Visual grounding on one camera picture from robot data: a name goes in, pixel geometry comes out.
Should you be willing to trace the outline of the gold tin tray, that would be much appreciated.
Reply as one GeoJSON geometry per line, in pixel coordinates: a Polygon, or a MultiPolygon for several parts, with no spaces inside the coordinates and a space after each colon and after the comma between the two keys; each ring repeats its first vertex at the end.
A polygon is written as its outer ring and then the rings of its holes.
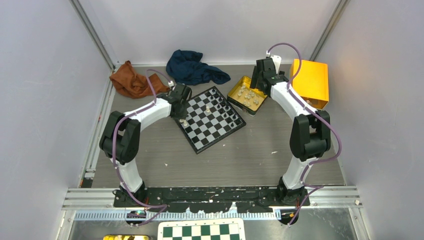
{"type": "Polygon", "coordinates": [[[254,117],[268,98],[256,88],[250,88],[251,78],[243,76],[227,94],[227,100],[235,107],[254,117]]]}

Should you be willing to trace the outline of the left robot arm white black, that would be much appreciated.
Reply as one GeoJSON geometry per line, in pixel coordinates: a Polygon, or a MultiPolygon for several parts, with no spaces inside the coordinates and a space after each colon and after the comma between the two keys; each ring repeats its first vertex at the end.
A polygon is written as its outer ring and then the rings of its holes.
{"type": "Polygon", "coordinates": [[[125,113],[113,111],[107,120],[99,141],[99,148],[110,158],[120,181],[120,191],[133,206],[146,200],[145,183],[139,174],[136,155],[141,132],[164,119],[184,119],[192,90],[178,83],[167,93],[160,93],[152,102],[125,113]]]}

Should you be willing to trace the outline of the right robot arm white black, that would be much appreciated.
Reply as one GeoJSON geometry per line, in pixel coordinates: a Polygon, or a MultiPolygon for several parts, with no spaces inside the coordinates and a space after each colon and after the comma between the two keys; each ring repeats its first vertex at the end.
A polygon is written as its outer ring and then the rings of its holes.
{"type": "Polygon", "coordinates": [[[289,139],[292,158],[276,190],[279,202],[291,205],[306,195],[304,179],[312,163],[331,147],[330,129],[322,123],[322,120],[329,122],[330,115],[308,105],[295,92],[289,80],[278,73],[271,57],[256,61],[250,88],[259,90],[277,102],[292,120],[289,139]]]}

